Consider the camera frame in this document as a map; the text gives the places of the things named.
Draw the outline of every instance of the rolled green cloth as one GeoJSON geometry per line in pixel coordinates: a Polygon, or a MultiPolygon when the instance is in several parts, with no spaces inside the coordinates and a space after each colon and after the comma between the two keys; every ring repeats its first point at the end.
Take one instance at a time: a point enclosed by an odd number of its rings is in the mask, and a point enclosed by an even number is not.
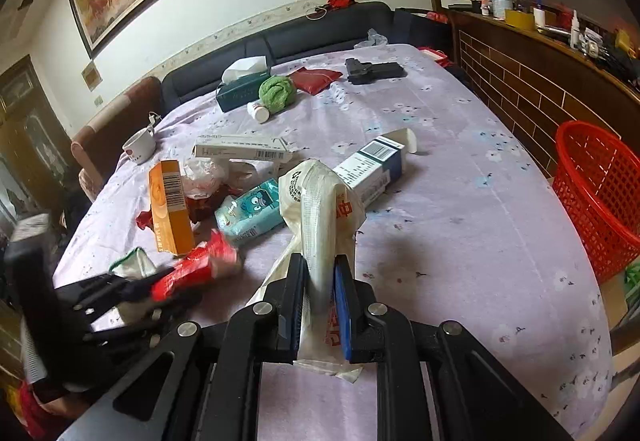
{"type": "Polygon", "coordinates": [[[272,76],[260,85],[260,100],[271,114],[279,113],[296,99],[297,89],[286,76],[272,76]]]}

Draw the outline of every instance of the door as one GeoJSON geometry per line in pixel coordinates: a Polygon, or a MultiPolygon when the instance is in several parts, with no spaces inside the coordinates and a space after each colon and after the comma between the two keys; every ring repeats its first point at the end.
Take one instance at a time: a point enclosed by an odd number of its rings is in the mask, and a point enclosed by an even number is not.
{"type": "Polygon", "coordinates": [[[78,171],[26,56],[0,76],[0,227],[36,210],[50,210],[56,222],[65,177],[78,171]]]}

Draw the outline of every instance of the white tablecloth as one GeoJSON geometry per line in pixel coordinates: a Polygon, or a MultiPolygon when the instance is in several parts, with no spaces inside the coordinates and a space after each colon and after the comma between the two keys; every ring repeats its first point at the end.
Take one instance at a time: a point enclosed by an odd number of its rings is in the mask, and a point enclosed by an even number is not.
{"type": "MultiPolygon", "coordinates": [[[[357,234],[356,278],[412,320],[461,322],[577,437],[604,405],[612,358],[600,291],[553,190],[498,118],[412,46],[318,55],[272,72],[306,66],[345,73],[348,57],[399,62],[408,75],[368,86],[344,76],[315,97],[301,92],[264,125],[244,108],[223,114],[213,94],[172,111],[158,126],[151,160],[136,166],[121,158],[60,261],[55,285],[103,273],[135,246],[155,262],[170,259],[134,218],[149,208],[148,170],[159,160],[187,157],[200,133],[283,136],[298,159],[333,167],[379,134],[410,127],[418,154],[408,156],[402,179],[367,209],[357,234]]],[[[205,228],[199,240],[207,238],[205,228]]],[[[279,228],[247,244],[243,274],[212,287],[197,320],[225,321],[244,306],[290,237],[279,228]]],[[[116,322],[110,315],[108,323],[116,322]]],[[[350,384],[265,365],[258,437],[375,439],[375,385],[375,367],[350,384]]]]}

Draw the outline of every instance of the blue gripper pad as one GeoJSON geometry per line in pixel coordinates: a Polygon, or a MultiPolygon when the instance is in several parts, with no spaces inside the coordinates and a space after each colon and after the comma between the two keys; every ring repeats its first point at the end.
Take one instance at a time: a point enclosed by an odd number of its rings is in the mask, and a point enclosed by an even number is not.
{"type": "Polygon", "coordinates": [[[344,294],[344,281],[339,269],[334,268],[334,302],[335,312],[338,315],[340,326],[340,345],[342,354],[347,361],[351,361],[351,320],[347,308],[347,299],[344,294]]]}

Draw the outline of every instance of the cartoon character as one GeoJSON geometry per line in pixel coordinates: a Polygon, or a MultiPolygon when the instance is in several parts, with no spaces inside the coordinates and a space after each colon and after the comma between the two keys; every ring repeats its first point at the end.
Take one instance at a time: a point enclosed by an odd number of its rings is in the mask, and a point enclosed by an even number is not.
{"type": "Polygon", "coordinates": [[[241,208],[248,216],[252,216],[271,204],[273,204],[273,200],[267,190],[260,188],[255,191],[248,201],[245,200],[242,202],[241,208]]]}

